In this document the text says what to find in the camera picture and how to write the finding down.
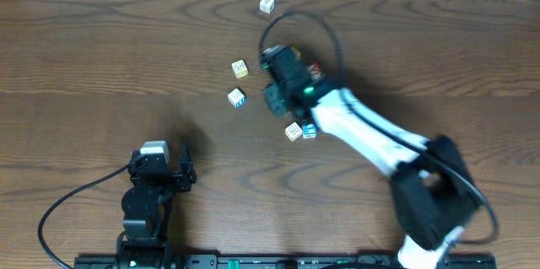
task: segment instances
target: wooden table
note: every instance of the wooden table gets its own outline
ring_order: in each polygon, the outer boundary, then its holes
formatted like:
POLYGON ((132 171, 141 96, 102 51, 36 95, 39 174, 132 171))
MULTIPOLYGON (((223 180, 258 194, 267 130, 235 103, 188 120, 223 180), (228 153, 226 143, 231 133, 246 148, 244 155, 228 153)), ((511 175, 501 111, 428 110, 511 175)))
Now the wooden table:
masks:
MULTIPOLYGON (((385 179, 336 138, 291 143, 252 67, 262 30, 316 11, 344 45, 349 85, 406 129, 454 138, 494 204, 499 268, 540 262, 540 0, 0 0, 0 265, 55 268, 36 235, 59 197, 127 163, 148 140, 175 158, 189 140, 199 179, 176 203, 173 237, 221 253, 396 250, 385 179), (239 109, 227 93, 240 86, 239 109)), ((268 44, 331 45, 310 21, 268 44)), ((111 253, 124 173, 62 204, 45 237, 65 261, 111 253)), ((489 232, 480 213, 467 237, 489 232)))

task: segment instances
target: white cube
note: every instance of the white cube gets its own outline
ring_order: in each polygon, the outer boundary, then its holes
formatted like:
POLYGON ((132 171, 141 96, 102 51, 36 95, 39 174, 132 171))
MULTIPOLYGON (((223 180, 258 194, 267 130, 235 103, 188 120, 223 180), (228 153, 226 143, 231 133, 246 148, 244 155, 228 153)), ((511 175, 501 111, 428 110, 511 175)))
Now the white cube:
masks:
POLYGON ((285 128, 285 135, 293 142, 296 138, 302 136, 302 129, 296 122, 293 122, 292 125, 285 128))
POLYGON ((247 75, 246 63, 243 60, 238 62, 233 62, 233 72, 235 73, 236 78, 241 78, 247 75))
POLYGON ((241 106, 246 100, 246 96, 243 95, 238 89, 234 89, 232 92, 230 92, 228 98, 230 103, 233 104, 235 108, 241 106))
POLYGON ((264 13, 270 13, 273 10, 274 0, 261 0, 259 8, 264 13))
POLYGON ((145 142, 140 149, 141 154, 163 154, 169 163, 169 149, 166 141, 145 142))

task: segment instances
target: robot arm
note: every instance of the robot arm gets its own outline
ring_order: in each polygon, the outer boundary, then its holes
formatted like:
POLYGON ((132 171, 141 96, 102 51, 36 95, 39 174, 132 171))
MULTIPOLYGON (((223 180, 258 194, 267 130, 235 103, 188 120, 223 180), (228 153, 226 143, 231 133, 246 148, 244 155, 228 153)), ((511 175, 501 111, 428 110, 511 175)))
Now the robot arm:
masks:
MULTIPOLYGON (((382 127, 402 140, 412 145, 426 149, 427 138, 418 134, 407 132, 402 128, 392 124, 388 120, 376 114, 374 111, 359 102, 349 89, 334 89, 323 96, 319 104, 311 109, 311 114, 319 128, 332 134, 358 153, 364 155, 379 171, 387 177, 392 177, 397 172, 400 163, 411 163, 418 158, 414 151, 404 148, 399 143, 394 142, 389 137, 383 135, 357 116, 350 112, 348 106, 343 103, 343 96, 353 106, 354 110, 368 118, 378 126, 382 127)), ((420 178, 429 176, 429 172, 420 170, 420 178)), ((400 249, 397 259, 405 268, 433 269, 437 262, 449 250, 451 244, 457 240, 464 228, 456 226, 442 243, 433 250, 426 250, 418 245, 409 235, 405 237, 403 247, 400 249)))
POLYGON ((310 116, 323 132, 346 142, 388 178, 397 219, 406 233, 397 256, 400 264, 436 268, 480 202, 455 175, 405 148, 396 137, 416 151, 452 163, 460 178, 473 184, 452 140, 438 137, 430 141, 392 124, 358 101, 349 89, 324 77, 312 78, 307 63, 298 60, 290 47, 267 49, 261 61, 273 76, 273 84, 264 94, 274 114, 291 111, 299 118, 310 116), (432 186, 425 185, 424 178, 432 174, 439 179, 432 186))

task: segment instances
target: small cube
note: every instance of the small cube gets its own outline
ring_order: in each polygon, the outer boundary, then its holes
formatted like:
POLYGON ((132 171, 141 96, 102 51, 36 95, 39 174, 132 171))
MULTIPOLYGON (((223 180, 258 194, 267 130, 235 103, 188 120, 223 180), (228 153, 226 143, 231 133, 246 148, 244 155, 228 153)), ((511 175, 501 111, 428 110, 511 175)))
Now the small cube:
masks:
POLYGON ((166 141, 145 142, 140 149, 141 154, 163 154, 169 163, 169 149, 166 141))
POLYGON ((321 64, 319 62, 313 62, 308 67, 308 72, 311 74, 311 79, 313 80, 316 80, 324 75, 322 73, 321 64))
POLYGON ((243 60, 238 62, 233 62, 233 72, 235 73, 236 78, 241 78, 247 75, 246 63, 243 60))
POLYGON ((293 142, 296 140, 296 138, 302 135, 302 129, 300 129, 300 126, 298 126, 296 122, 293 122, 292 125, 285 128, 285 135, 287 135, 290 141, 293 142))
POLYGON ((274 0, 261 0, 260 9, 264 13, 271 13, 273 10, 274 0))
POLYGON ((241 106, 246 100, 246 96, 242 94, 238 89, 234 89, 229 93, 229 101, 235 108, 241 106))
POLYGON ((302 137, 303 138, 317 137, 317 127, 314 124, 302 125, 302 137))

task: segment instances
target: black cable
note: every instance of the black cable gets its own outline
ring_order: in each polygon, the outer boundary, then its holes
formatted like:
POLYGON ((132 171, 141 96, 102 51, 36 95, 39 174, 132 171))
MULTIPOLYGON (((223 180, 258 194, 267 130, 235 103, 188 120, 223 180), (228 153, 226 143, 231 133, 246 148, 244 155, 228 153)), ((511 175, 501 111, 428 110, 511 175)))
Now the black cable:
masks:
MULTIPOLYGON (((305 12, 305 11, 289 11, 289 12, 286 12, 283 15, 277 17, 272 23, 270 23, 268 25, 268 27, 262 33, 261 40, 259 42, 259 54, 262 54, 263 43, 264 43, 264 40, 266 39, 270 29, 279 20, 284 19, 286 17, 295 16, 295 15, 306 16, 306 17, 308 17, 310 19, 313 19, 315 21, 319 21, 321 23, 322 27, 325 29, 327 34, 330 36, 330 39, 331 39, 332 44, 334 46, 334 51, 336 52, 337 68, 339 70, 341 84, 342 84, 342 86, 345 86, 345 84, 346 84, 345 66, 343 64, 343 52, 342 52, 341 44, 339 43, 339 39, 334 34, 334 31, 333 31, 332 27, 330 27, 330 25, 328 25, 324 21, 324 19, 322 19, 321 17, 319 17, 319 16, 317 16, 317 15, 315 15, 313 13, 309 13, 309 12, 305 12)), ((437 166, 441 167, 446 173, 450 173, 450 174, 454 175, 467 188, 469 188, 469 190, 477 197, 478 201, 484 207, 486 207, 486 209, 488 210, 489 216, 491 218, 492 226, 493 226, 492 233, 489 236, 487 236, 487 237, 485 237, 483 239, 458 240, 457 243, 467 244, 467 245, 485 245, 487 243, 495 241, 499 237, 499 232, 500 232, 499 220, 497 219, 497 215, 495 214, 494 209, 491 207, 491 203, 489 203, 488 198, 486 198, 486 196, 475 185, 473 185, 470 181, 465 179, 461 174, 457 173, 456 170, 451 167, 454 164, 447 163, 444 160, 439 159, 438 157, 436 157, 436 156, 434 156, 434 155, 432 155, 430 153, 427 153, 423 149, 417 148, 416 146, 413 146, 409 142, 402 140, 400 137, 390 133, 389 131, 387 131, 387 130, 381 128, 380 126, 378 126, 377 124, 375 124, 373 121, 370 121, 369 119, 362 116, 357 110, 354 109, 352 104, 346 99, 346 97, 344 95, 344 92, 343 92, 343 89, 340 89, 340 97, 342 99, 342 102, 348 107, 349 111, 351 113, 353 113, 356 117, 358 117, 361 121, 363 121, 366 124, 368 124, 369 126, 373 127, 379 133, 387 136, 388 138, 390 138, 395 143, 398 143, 398 144, 402 145, 403 147, 408 148, 409 150, 411 150, 411 151, 413 151, 415 153, 418 153, 419 156, 422 156, 425 159, 431 161, 433 164, 436 164, 437 166)))
POLYGON ((62 197, 61 199, 59 199, 57 202, 55 202, 50 208, 49 210, 47 210, 47 212, 45 212, 45 214, 43 214, 43 218, 41 218, 41 221, 40 221, 40 224, 39 226, 37 227, 37 237, 40 239, 40 244, 41 244, 41 247, 43 247, 43 250, 45 251, 45 253, 47 253, 47 255, 49 257, 52 258, 53 261, 55 261, 58 265, 60 265, 61 267, 63 268, 66 268, 66 269, 73 269, 72 267, 70 267, 68 264, 66 264, 65 262, 63 262, 60 258, 58 258, 58 256, 56 256, 54 253, 52 253, 51 251, 51 248, 49 248, 49 246, 47 245, 47 243, 45 242, 45 238, 43 237, 43 225, 45 224, 45 221, 47 220, 47 218, 49 217, 49 215, 51 215, 52 211, 54 211, 54 209, 56 209, 61 203, 63 203, 64 201, 66 201, 69 197, 81 192, 82 190, 84 189, 88 189, 92 186, 95 186, 103 181, 106 181, 106 180, 109 180, 110 178, 116 176, 116 175, 119 175, 121 172, 123 172, 124 170, 127 169, 129 165, 125 165, 123 168, 121 169, 118 169, 117 171, 107 175, 106 177, 103 177, 101 179, 98 179, 96 181, 93 181, 87 185, 84 185, 78 189, 75 189, 71 192, 69 192, 68 194, 66 194, 64 197, 62 197))
POLYGON ((120 252, 120 248, 122 247, 122 241, 124 240, 124 235, 126 235, 126 230, 122 231, 116 237, 116 253, 120 252))

